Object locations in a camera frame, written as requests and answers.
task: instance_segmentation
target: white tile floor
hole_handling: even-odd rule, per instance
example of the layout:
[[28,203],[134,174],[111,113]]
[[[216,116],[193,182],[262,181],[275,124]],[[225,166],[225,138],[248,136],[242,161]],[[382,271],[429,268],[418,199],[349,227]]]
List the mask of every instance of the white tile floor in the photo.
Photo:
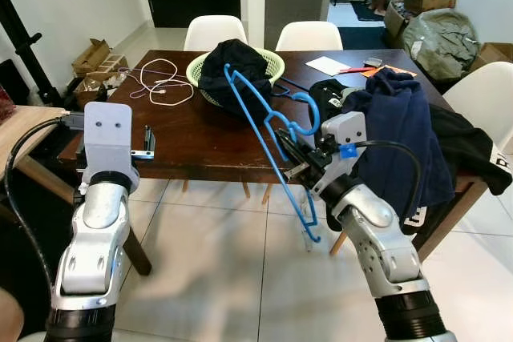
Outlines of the white tile floor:
[[358,20],[351,3],[329,4],[328,22],[337,27],[384,27],[384,22],[362,22]]
[[[262,206],[257,183],[247,201],[239,183],[181,185],[141,179],[131,197],[153,272],[128,272],[115,324],[122,340],[384,340],[354,247],[330,258],[337,234],[325,219],[307,252],[279,186]],[[461,341],[513,340],[513,211],[501,202],[513,203],[513,189],[486,193],[424,263]]]

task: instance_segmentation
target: wooden table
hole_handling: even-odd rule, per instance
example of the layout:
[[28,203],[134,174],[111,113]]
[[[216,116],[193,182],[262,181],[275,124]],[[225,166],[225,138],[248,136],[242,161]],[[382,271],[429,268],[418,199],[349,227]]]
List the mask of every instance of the wooden table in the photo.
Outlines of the wooden table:
[[[187,65],[200,52],[150,50],[141,59],[139,68],[155,58],[165,58],[176,64],[179,74],[185,74]],[[424,74],[415,66],[403,50],[342,50],[342,51],[304,51],[280,52],[285,61],[285,73],[289,78],[304,87],[311,87],[315,82],[330,78],[313,68],[306,62],[328,56],[349,66],[360,67],[368,57],[380,58],[384,64],[410,70],[418,75],[415,77],[422,85],[429,103],[451,110],[449,104],[431,85]],[[165,62],[158,62],[151,68],[163,72],[171,71]],[[145,75],[150,84],[162,75]],[[366,78],[361,74],[342,74],[335,77],[348,87],[364,87]],[[299,91],[288,83],[281,82]],[[219,107],[208,103],[196,92],[194,97],[176,107],[153,105],[148,97],[131,99],[130,93],[140,86],[131,78],[111,96],[109,102],[125,103],[133,110],[132,148],[143,148],[143,129],[150,126],[156,137],[156,155],[152,162],[138,162],[141,177],[164,179],[204,179],[227,180],[233,182],[276,183],[269,161],[265,157],[251,127],[243,119],[225,113]],[[157,100],[172,103],[181,100],[188,94],[188,87],[168,88],[166,95],[157,95]],[[310,127],[307,106],[290,99],[273,98],[273,108],[283,112],[287,117]],[[267,132],[263,136],[276,159],[277,151],[270,141]],[[79,138],[75,139],[60,155],[64,163],[75,163],[75,150]],[[437,231],[422,244],[416,244],[421,260],[434,249],[451,228],[463,217],[467,209],[486,190],[483,182],[476,177],[467,175],[458,180],[460,195],[454,201],[454,207],[448,213]]]
[[[60,116],[64,109],[57,107],[16,106],[14,113],[0,125],[0,180],[3,179],[7,157],[11,148],[29,129],[45,120]],[[53,172],[29,156],[29,153],[52,131],[45,127],[23,145],[14,165],[23,174],[43,185],[68,203],[73,201],[74,189]]]
[[[18,139],[32,127],[45,120],[56,118],[62,115],[64,111],[64,109],[57,107],[16,106],[14,113],[0,125],[0,180],[3,179],[10,150]],[[50,134],[54,128],[55,126],[45,127],[38,133],[32,135],[18,153],[14,165],[23,174],[41,184],[47,190],[53,192],[67,203],[73,204],[75,189],[29,156],[30,152]],[[16,221],[14,214],[3,205],[0,205],[0,216],[9,221]],[[151,264],[131,228],[124,248],[128,257],[134,264],[135,269],[141,275],[149,274]]]

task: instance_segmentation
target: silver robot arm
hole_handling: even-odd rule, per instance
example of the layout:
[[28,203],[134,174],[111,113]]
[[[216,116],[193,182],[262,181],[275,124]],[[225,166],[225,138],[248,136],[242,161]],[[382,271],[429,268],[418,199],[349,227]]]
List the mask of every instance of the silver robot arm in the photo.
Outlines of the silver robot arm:
[[84,145],[88,187],[73,215],[73,240],[59,263],[46,342],[110,342],[114,327],[123,244],[130,231],[128,194],[139,183],[131,165],[130,107],[88,103]]
[[294,168],[285,172],[323,199],[328,215],[353,242],[386,331],[386,342],[455,342],[445,329],[438,306],[422,274],[418,254],[402,234],[394,209],[365,184],[349,177],[365,148],[342,156],[341,145],[366,140],[365,117],[350,112],[326,120],[319,147],[313,149],[288,133],[277,138]]

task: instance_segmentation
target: plastic basket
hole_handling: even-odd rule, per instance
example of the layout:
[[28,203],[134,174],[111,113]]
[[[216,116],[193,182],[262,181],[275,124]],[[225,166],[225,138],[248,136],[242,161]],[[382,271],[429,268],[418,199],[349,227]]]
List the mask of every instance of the plastic basket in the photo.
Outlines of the plastic basket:
[[[271,79],[269,80],[269,82],[272,86],[274,82],[276,82],[283,75],[283,72],[285,71],[285,63],[283,62],[283,59],[280,58],[280,55],[275,54],[272,51],[265,50],[263,48],[255,48],[255,51],[262,55],[262,58],[264,58],[267,61],[267,69],[265,70],[265,73],[267,75],[271,75]],[[207,58],[209,54],[210,53],[207,52],[205,54],[198,56],[187,66],[185,74],[187,75],[188,81],[193,86],[198,87],[198,82],[200,81],[201,77],[201,68],[203,67],[203,62],[205,58]],[[200,90],[200,92],[205,97],[205,99],[207,99],[210,103],[222,107],[205,90]]]

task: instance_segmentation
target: plastic hanger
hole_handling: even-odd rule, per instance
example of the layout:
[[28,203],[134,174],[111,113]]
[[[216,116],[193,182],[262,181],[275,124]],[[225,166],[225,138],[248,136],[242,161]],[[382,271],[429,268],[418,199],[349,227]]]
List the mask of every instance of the plastic hanger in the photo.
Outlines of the plastic hanger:
[[280,144],[277,141],[276,135],[274,134],[274,130],[271,127],[270,121],[272,118],[278,118],[280,121],[283,122],[285,127],[290,133],[290,138],[295,142],[297,140],[297,133],[301,135],[313,135],[314,132],[316,132],[319,129],[319,126],[321,125],[321,117],[319,115],[319,109],[317,107],[317,104],[315,101],[306,93],[304,92],[297,92],[294,95],[290,95],[290,98],[292,100],[302,101],[309,104],[309,107],[312,110],[313,115],[313,125],[312,128],[306,129],[304,127],[301,127],[297,122],[290,121],[285,117],[281,112],[275,111],[271,108],[271,106],[265,101],[264,97],[258,92],[258,90],[248,81],[239,71],[234,70],[232,74],[230,75],[228,72],[228,69],[230,68],[230,65],[226,63],[224,65],[224,76],[226,76],[226,79],[228,80],[228,83],[230,87],[232,88],[233,94],[235,94],[240,107],[242,108],[242,111],[248,118],[249,124],[251,124],[251,127],[253,128],[253,131],[255,132],[255,135],[257,136],[262,148],[264,149],[265,154],[267,155],[267,158],[269,159],[269,162],[271,163],[271,166],[273,167],[274,172],[277,175],[277,178],[280,180],[281,186],[284,188],[285,193],[289,197],[290,203],[293,205],[295,212],[297,213],[297,216],[299,217],[299,220],[301,221],[301,224],[305,228],[306,233],[308,234],[309,238],[313,242],[320,242],[321,237],[315,236],[312,233],[311,227],[316,226],[318,224],[317,221],[317,213],[315,212],[315,207],[313,205],[313,199],[308,190],[306,190],[306,196],[309,201],[309,207],[310,211],[312,213],[312,220],[307,221],[306,218],[303,216],[303,213],[301,212],[301,209],[299,205],[297,204],[296,199],[294,198],[293,193],[289,189],[289,185],[285,182],[283,179],[283,175],[281,174],[280,170],[278,169],[277,163],[273,158],[273,155],[271,154],[271,151],[267,147],[267,144],[265,144],[264,138],[262,137],[262,134],[257,128],[257,125],[255,124],[254,120],[251,117],[251,114],[249,114],[248,108],[246,107],[244,101],[240,97],[239,91],[235,87],[235,80],[236,78],[240,79],[251,91],[255,96],[258,98],[262,106],[266,109],[268,112],[267,117],[264,119],[264,126],[271,135],[271,138],[273,139],[274,144],[276,144],[276,147],[278,148],[278,151],[280,152],[280,156],[284,161],[289,160],[285,153],[283,152],[283,149],[281,148]]

